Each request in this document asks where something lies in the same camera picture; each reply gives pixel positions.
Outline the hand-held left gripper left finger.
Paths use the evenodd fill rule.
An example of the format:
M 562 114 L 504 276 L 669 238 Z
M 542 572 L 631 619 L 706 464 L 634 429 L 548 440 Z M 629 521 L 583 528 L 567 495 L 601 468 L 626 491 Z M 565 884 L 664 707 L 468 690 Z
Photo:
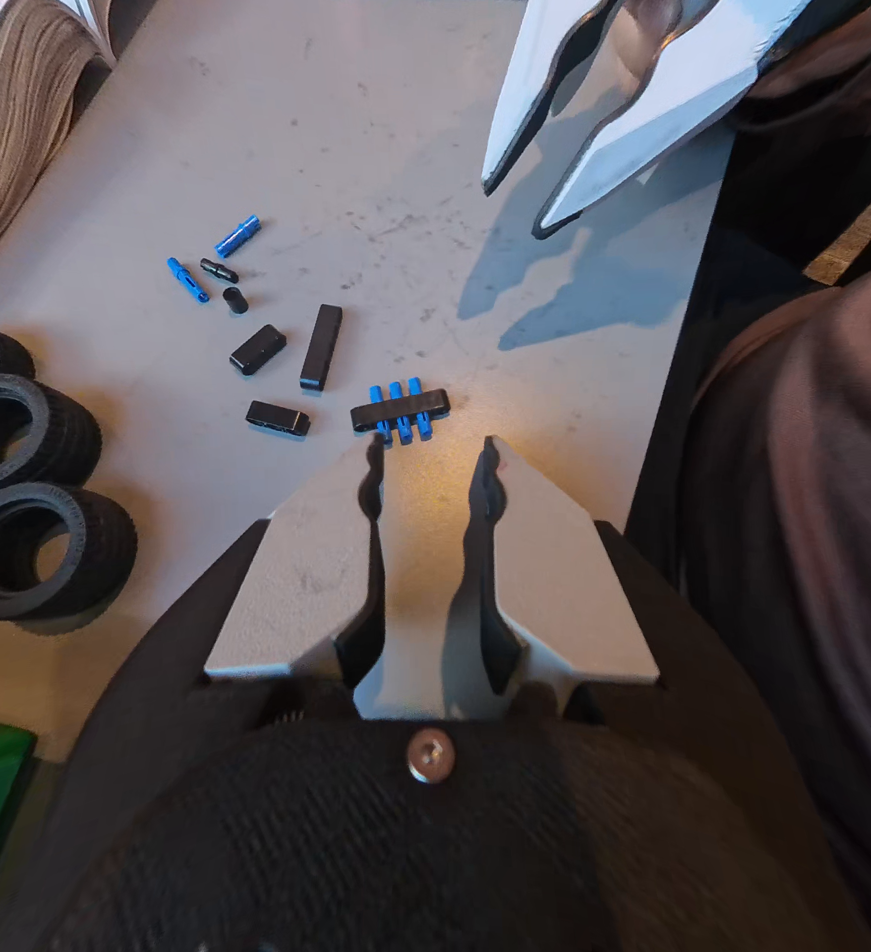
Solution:
M 371 671 L 385 644 L 384 456 L 380 435 L 363 440 L 275 508 L 204 662 L 209 678 L 355 688 Z

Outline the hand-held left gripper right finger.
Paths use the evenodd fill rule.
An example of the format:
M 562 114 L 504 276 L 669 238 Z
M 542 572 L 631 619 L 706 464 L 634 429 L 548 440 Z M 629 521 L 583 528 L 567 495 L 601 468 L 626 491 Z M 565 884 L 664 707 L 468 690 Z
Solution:
M 655 686 L 660 670 L 595 519 L 498 436 L 485 438 L 480 649 L 489 687 Z

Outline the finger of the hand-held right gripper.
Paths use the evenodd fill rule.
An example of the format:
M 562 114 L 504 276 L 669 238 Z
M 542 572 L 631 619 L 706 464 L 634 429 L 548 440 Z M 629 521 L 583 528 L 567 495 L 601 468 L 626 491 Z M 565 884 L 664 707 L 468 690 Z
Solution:
M 529 1 L 493 114 L 481 173 L 492 195 L 544 125 L 569 73 L 594 54 L 616 1 Z
M 716 2 L 661 48 L 649 76 L 579 150 L 534 222 L 543 240 L 715 123 L 752 87 L 807 1 Z

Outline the small black toy brick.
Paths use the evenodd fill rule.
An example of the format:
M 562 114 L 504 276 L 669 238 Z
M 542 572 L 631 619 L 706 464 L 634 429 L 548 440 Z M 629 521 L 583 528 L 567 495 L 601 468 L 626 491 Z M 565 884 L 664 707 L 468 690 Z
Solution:
M 270 324 L 263 325 L 230 355 L 230 364 L 242 376 L 256 375 L 285 349 L 287 341 L 281 330 Z
M 304 411 L 264 401 L 252 401 L 245 420 L 250 425 L 299 439 L 310 431 L 310 417 Z

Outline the long black toy beam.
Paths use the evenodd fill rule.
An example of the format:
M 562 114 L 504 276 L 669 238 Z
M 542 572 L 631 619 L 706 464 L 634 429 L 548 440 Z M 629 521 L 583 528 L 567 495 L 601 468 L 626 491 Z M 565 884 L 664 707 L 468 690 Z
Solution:
M 342 319 L 341 306 L 323 303 L 319 307 L 299 376 L 302 390 L 322 392 L 326 386 Z
M 447 391 L 437 388 L 352 408 L 349 418 L 352 431 L 359 434 L 377 428 L 381 422 L 393 423 L 403 417 L 415 418 L 421 413 L 428 414 L 430 419 L 441 419 L 450 411 Z

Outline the grey desk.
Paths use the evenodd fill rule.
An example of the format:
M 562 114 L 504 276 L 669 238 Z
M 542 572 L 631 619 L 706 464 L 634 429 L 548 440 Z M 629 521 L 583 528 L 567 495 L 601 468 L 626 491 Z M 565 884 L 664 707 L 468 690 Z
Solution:
M 130 580 L 88 625 L 0 623 L 0 722 L 62 760 L 141 636 L 256 519 L 360 439 L 372 385 L 452 412 L 385 455 L 387 640 L 370 717 L 498 712 L 479 665 L 468 494 L 486 435 L 594 517 L 628 518 L 731 136 L 721 126 L 539 242 L 538 208 L 614 101 L 603 67 L 499 190 L 480 173 L 524 6 L 158 2 L 0 242 L 0 329 L 101 425 L 89 485 L 132 516 Z M 262 228 L 227 259 L 215 244 Z M 210 295 L 194 301 L 175 257 Z M 249 302 L 201 258 L 235 271 Z M 326 386 L 299 376 L 319 307 Z M 287 345 L 253 376 L 230 355 Z M 303 438 L 246 422 L 304 411 Z

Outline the person's right hand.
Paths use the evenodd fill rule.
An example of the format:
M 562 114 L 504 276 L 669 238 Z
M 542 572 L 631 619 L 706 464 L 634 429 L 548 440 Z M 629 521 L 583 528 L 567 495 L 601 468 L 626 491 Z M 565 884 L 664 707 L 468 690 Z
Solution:
M 752 100 L 779 99 L 871 55 L 871 2 L 810 2 L 764 57 Z

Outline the open instruction booklet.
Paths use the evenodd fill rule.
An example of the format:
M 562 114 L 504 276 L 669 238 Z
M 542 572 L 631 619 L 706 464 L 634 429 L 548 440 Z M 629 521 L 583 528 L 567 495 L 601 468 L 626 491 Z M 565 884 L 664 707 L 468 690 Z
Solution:
M 0 1 L 0 239 L 154 1 Z

